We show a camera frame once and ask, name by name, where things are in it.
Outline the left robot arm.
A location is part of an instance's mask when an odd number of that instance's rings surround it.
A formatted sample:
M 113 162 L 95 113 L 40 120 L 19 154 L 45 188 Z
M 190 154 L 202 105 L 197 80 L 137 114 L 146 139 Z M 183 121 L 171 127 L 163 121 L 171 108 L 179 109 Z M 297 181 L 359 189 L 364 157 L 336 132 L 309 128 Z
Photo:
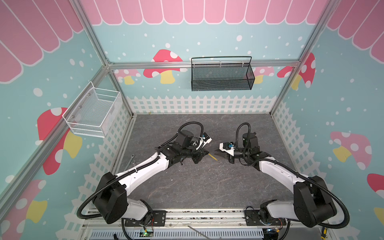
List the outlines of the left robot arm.
M 188 122 L 177 133 L 155 148 L 147 160 L 118 174 L 104 174 L 96 191 L 78 208 L 77 217 L 82 220 L 103 218 L 107 224 L 132 219 L 142 226 L 153 220 L 153 209 L 144 200 L 129 198 L 133 190 L 154 175 L 165 171 L 185 159 L 198 164 L 209 154 L 205 146 L 211 142 L 200 122 Z

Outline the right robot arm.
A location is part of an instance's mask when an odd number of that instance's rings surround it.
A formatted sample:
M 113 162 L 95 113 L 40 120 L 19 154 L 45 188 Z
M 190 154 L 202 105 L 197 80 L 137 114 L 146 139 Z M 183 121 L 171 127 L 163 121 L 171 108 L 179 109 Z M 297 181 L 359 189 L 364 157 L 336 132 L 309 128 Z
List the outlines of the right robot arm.
M 328 189 L 323 178 L 302 175 L 263 152 L 256 133 L 247 131 L 240 136 L 237 130 L 236 140 L 220 143 L 215 154 L 231 164 L 239 160 L 244 166 L 269 175 L 293 194 L 291 201 L 262 203 L 259 215 L 264 223 L 271 219 L 286 219 L 308 228 L 319 225 L 329 229 L 342 229 L 349 224 L 347 207 Z

